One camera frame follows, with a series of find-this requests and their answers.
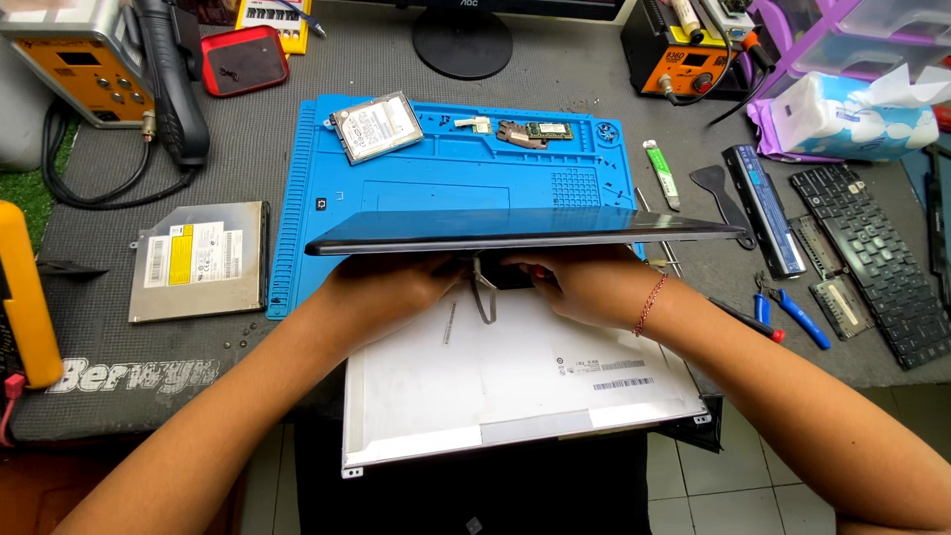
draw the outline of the yellow label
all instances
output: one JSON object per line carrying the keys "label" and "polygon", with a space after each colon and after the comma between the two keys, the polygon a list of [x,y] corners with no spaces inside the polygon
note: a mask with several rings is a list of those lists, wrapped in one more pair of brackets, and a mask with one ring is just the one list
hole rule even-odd
{"label": "yellow label", "polygon": [[181,236],[172,236],[171,258],[168,261],[168,285],[191,282],[191,239],[194,227],[185,225]]}
{"label": "yellow label", "polygon": [[[701,45],[716,45],[717,47],[725,47],[727,44],[723,42],[723,39],[714,39],[710,37],[709,31],[700,30],[704,33],[704,40],[700,42]],[[671,26],[670,34],[673,35],[673,38],[677,40],[678,43],[689,43],[690,38],[684,33],[684,29],[679,26]]]}

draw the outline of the yellow multimeter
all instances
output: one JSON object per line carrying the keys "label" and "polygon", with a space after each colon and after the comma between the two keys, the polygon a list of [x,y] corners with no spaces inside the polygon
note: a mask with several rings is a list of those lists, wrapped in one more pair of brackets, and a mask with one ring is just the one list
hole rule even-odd
{"label": "yellow multimeter", "polygon": [[17,206],[0,201],[0,381],[23,373],[28,388],[43,388],[63,375],[27,221]]}

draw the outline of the wire cutters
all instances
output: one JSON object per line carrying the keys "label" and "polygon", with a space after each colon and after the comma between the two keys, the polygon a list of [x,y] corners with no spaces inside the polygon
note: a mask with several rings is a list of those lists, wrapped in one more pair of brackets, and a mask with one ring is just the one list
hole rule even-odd
{"label": "wire cutters", "polygon": [[796,302],[786,294],[784,289],[769,287],[767,275],[764,271],[757,273],[755,280],[756,286],[760,289],[759,293],[754,296],[756,299],[756,319],[758,321],[769,325],[769,300],[767,300],[767,296],[769,296],[773,301],[779,304],[779,308],[785,310],[792,316],[792,319],[796,320],[796,323],[816,341],[817,346],[822,349],[832,347],[832,343],[829,342],[829,338],[825,335],[823,330],[819,328],[819,324],[799,308],[799,305],[796,305]]}

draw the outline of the blue anti-static mat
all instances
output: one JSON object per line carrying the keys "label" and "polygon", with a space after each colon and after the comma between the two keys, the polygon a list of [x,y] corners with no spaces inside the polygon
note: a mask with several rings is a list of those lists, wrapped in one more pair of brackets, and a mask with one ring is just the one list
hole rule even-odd
{"label": "blue anti-static mat", "polygon": [[[303,303],[345,258],[308,256],[304,245],[358,211],[636,208],[617,121],[580,113],[413,102],[425,138],[351,167],[337,134],[323,121],[370,98],[321,95],[301,102],[271,270],[270,319],[280,320]],[[492,134],[454,126],[456,119],[477,115],[492,119]],[[548,150],[523,149],[495,139],[500,119],[570,123],[574,139],[551,141]],[[636,250],[643,257],[643,248]]]}

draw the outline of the purple package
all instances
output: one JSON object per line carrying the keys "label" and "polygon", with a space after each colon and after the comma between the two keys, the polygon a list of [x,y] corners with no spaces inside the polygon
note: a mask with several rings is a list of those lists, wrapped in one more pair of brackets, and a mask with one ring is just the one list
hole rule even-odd
{"label": "purple package", "polygon": [[756,124],[756,135],[760,144],[756,151],[770,160],[786,162],[788,164],[837,164],[844,162],[841,158],[827,158],[810,154],[792,154],[783,152],[776,138],[776,129],[772,124],[772,113],[769,111],[771,98],[756,100],[747,104],[747,115]]}

